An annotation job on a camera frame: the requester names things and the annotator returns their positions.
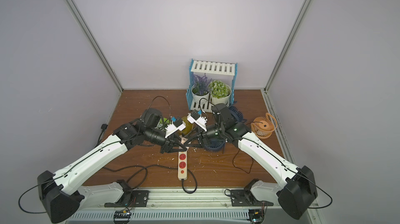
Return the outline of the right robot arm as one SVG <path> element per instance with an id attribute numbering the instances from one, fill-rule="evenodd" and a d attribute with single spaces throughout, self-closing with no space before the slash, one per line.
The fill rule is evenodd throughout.
<path id="1" fill-rule="evenodd" d="M 202 111 L 194 110 L 187 115 L 187 120 L 200 128 L 189 140 L 197 139 L 205 147 L 212 138 L 219 138 L 249 155 L 274 178 L 276 185 L 255 180 L 247 186 L 248 196 L 259 202 L 278 204 L 290 217 L 299 220 L 322 191 L 313 171 L 307 166 L 298 167 L 272 150 L 245 123 L 238 121 L 225 104 L 216 104 L 211 111 L 213 125 L 207 125 Z"/>

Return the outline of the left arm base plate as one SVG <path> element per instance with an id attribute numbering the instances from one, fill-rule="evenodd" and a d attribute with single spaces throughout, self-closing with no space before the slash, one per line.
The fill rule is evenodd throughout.
<path id="1" fill-rule="evenodd" d="M 149 190 L 125 192 L 116 203 L 105 203 L 104 207 L 146 207 L 149 193 Z"/>

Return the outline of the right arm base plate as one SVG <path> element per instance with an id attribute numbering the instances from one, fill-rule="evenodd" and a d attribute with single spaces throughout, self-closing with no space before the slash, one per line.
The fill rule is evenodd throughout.
<path id="1" fill-rule="evenodd" d="M 249 190 L 231 190 L 225 189 L 224 194 L 230 198 L 232 206 L 235 207 L 266 207 L 266 206 L 274 206 L 271 202 L 259 201 L 257 200 Z"/>

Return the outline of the beige power strip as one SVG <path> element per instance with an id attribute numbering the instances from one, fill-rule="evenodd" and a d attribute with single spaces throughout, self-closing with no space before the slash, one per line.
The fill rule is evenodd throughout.
<path id="1" fill-rule="evenodd" d="M 188 178 L 188 153 L 179 152 L 178 154 L 178 179 L 187 180 Z"/>

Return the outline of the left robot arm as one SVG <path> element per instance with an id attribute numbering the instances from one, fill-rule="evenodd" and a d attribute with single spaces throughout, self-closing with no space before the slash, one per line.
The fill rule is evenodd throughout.
<path id="1" fill-rule="evenodd" d="M 186 151 L 176 135 L 186 127 L 180 117 L 172 117 L 165 127 L 158 128 L 164 118 L 160 110 L 148 107 L 131 122 L 115 129 L 103 142 L 75 162 L 56 172 L 44 171 L 37 177 L 39 200 L 51 223 L 59 224 L 75 212 L 104 203 L 116 203 L 132 192 L 124 180 L 105 185 L 83 187 L 83 184 L 115 158 L 125 154 L 143 142 L 160 146 L 161 153 Z"/>

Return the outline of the dark blue round desk fan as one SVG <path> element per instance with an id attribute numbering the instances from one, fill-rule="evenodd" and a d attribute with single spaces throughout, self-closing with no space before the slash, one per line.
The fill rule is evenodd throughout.
<path id="1" fill-rule="evenodd" d="M 225 141 L 223 139 L 212 138 L 210 140 L 203 141 L 203 148 L 209 152 L 219 152 L 225 147 Z"/>

